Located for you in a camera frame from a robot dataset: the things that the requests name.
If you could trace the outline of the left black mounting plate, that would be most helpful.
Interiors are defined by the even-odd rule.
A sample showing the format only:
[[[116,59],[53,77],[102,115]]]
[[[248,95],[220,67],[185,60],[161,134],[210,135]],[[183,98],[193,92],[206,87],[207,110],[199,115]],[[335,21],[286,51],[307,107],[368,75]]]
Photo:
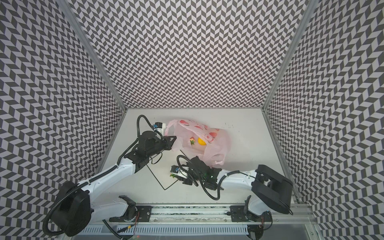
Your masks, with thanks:
[[[128,207],[127,211],[121,217],[113,217],[109,219],[112,223],[135,223],[149,222],[152,214],[152,206],[135,206]]]

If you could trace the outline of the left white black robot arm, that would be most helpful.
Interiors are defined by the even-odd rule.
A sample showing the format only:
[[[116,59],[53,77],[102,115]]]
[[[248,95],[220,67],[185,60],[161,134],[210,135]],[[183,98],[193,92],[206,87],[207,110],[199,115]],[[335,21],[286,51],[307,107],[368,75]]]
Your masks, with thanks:
[[[119,156],[112,167],[77,184],[67,181],[44,220],[44,233],[73,237],[93,222],[120,218],[135,222],[139,211],[136,203],[121,195],[107,202],[97,199],[121,180],[134,175],[163,151],[170,151],[175,136],[160,137],[157,131],[145,131]]]

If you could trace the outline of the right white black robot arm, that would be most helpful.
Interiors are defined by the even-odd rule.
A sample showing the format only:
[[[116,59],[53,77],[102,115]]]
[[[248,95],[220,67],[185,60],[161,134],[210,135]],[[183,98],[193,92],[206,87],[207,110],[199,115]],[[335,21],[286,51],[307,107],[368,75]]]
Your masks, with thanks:
[[[292,215],[293,182],[266,165],[252,171],[228,171],[207,166],[198,157],[177,156],[177,164],[170,169],[171,177],[185,185],[202,187],[214,201],[226,190],[245,190],[248,196],[238,218],[246,221],[271,220],[271,211]]]

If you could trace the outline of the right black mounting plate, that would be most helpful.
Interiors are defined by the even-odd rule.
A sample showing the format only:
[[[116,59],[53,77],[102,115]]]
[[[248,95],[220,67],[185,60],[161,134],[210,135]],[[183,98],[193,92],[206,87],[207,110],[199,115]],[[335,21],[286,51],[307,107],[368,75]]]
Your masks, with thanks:
[[[227,216],[231,218],[231,221],[234,223],[240,222],[256,222],[256,223],[271,223],[272,217],[263,213],[261,216],[255,215],[251,212],[246,212],[244,210],[244,205],[232,205],[230,206],[230,210],[226,213]]]

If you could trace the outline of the pink plastic bag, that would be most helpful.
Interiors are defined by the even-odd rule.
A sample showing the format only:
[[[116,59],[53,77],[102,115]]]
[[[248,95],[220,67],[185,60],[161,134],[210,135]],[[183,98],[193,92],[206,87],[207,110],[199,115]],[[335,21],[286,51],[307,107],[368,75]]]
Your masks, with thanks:
[[[167,125],[166,136],[176,136],[173,151],[182,151],[189,158],[199,157],[209,167],[222,166],[231,150],[231,138],[225,130],[210,128],[204,124],[187,119],[176,119]],[[196,143],[191,145],[190,138]],[[198,143],[198,138],[206,142],[206,146]]]

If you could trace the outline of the black mounting plate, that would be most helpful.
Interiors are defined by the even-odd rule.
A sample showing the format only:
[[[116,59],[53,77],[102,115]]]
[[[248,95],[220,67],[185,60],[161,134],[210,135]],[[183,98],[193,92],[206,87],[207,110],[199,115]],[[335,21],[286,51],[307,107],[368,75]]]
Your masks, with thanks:
[[[261,216],[255,215],[251,212],[246,212],[244,210],[244,205],[232,205],[230,206],[230,210],[226,213],[227,216],[231,218],[231,221],[234,223],[240,222],[256,222],[256,223],[271,223],[272,217],[263,213]]]
[[[127,211],[121,217],[113,217],[109,219],[112,223],[135,223],[149,222],[152,214],[152,206],[135,206],[128,207]]]

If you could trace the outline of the yellow fake lemon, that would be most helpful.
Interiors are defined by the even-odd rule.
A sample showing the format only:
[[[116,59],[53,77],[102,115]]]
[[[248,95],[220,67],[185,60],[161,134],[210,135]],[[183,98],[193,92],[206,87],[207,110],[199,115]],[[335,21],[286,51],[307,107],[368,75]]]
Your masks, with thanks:
[[[198,143],[199,143],[199,145],[201,145],[201,146],[206,146],[206,145],[207,145],[206,142],[203,141],[201,138],[198,138]]]

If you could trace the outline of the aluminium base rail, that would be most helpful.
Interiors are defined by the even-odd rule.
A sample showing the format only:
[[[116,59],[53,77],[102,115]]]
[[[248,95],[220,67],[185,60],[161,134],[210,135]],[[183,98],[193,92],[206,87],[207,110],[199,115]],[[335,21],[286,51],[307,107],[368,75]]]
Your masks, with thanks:
[[[260,224],[256,222],[234,223],[226,215],[232,205],[244,204],[149,204],[152,214],[144,224]],[[271,210],[273,224],[313,224],[316,222],[311,208],[306,204],[292,204],[291,214],[281,214]]]

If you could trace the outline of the white square mat black border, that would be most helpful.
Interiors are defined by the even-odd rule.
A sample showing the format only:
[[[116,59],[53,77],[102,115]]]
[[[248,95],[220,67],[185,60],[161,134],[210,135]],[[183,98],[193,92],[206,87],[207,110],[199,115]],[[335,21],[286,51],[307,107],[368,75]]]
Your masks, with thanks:
[[[172,166],[177,166],[177,156],[186,156],[182,151],[163,151],[150,158],[147,168],[155,177],[163,190],[167,190],[177,183],[181,183],[177,177],[171,174]]]

